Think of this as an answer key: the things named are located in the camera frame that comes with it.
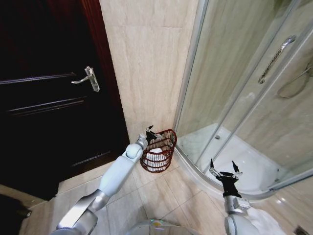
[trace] red wire basket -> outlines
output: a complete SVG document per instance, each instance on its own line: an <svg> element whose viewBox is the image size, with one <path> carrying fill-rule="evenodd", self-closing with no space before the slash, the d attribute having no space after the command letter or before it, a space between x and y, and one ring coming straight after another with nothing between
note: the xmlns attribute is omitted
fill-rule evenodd
<svg viewBox="0 0 313 235"><path fill-rule="evenodd" d="M170 166L177 142L176 133L171 129L158 134L162 139L151 140L140 159L142 167L151 173L163 172Z"/></svg>

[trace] shower door handle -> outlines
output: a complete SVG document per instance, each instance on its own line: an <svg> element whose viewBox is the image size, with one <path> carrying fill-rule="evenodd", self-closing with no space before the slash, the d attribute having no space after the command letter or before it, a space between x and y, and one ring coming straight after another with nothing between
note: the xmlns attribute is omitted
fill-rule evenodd
<svg viewBox="0 0 313 235"><path fill-rule="evenodd" d="M263 72L263 74L261 75L261 77L259 78L258 82L260 84L265 83L265 77L268 74L269 70L273 67L273 65L275 64L275 62L277 61L278 57L281 55L281 53L283 53L284 49L291 43L293 43L296 39L295 35L292 35L290 37L288 37L283 44L279 47L278 51L276 52L276 54L274 55L274 57L272 58L272 60L270 61L269 65L267 66L267 68L265 69L265 71Z"/></svg>

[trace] shower enclosure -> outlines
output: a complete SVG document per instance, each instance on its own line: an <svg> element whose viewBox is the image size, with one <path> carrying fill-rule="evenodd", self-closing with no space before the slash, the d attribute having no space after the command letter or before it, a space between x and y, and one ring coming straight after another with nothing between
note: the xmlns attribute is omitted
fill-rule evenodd
<svg viewBox="0 0 313 235"><path fill-rule="evenodd" d="M176 113L201 180L242 172L247 198L313 175L313 0L200 0Z"/></svg>

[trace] shower hose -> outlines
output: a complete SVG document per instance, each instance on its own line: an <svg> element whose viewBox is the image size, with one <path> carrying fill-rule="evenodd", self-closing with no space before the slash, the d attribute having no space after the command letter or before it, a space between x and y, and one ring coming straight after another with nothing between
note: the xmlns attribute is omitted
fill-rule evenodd
<svg viewBox="0 0 313 235"><path fill-rule="evenodd" d="M278 90L278 92L277 92L278 96L283 98L283 99L289 99L289 98L293 98L296 95L300 94L305 89L305 87L307 86L307 83L309 82L310 77L313 77L313 74L310 73L311 68L312 68L312 64L308 63L306 68L305 68L305 70L302 73L300 73L297 77L295 77L290 82L287 82L284 86L282 86ZM305 74L307 74L307 76L306 76L306 79L305 79L303 85L295 93L293 93L291 95L287 95L287 96L281 95L282 91L285 89L286 86L288 86L289 84L293 83L294 81L296 81L297 79L299 79L300 77L302 77Z"/></svg>

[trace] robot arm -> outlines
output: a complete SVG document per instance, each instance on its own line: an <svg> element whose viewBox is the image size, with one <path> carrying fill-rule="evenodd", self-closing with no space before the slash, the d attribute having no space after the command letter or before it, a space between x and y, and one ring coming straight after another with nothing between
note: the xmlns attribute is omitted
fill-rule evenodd
<svg viewBox="0 0 313 235"><path fill-rule="evenodd" d="M97 224L95 212L102 209L128 178L136 162L147 147L146 136L141 134L136 143L128 145L107 172L102 176L99 188L81 198L63 217L57 230L51 235L89 235Z"/></svg>
<svg viewBox="0 0 313 235"><path fill-rule="evenodd" d="M250 208L250 203L247 199L241 198L238 193L235 182L238 181L238 176L242 174L234 162L233 167L235 174L230 172L218 172L211 164L209 171L216 179L222 182L224 193L223 197L225 200L225 211L228 216L225 218L225 229L227 235L259 235L257 228L247 219L247 209Z"/></svg>

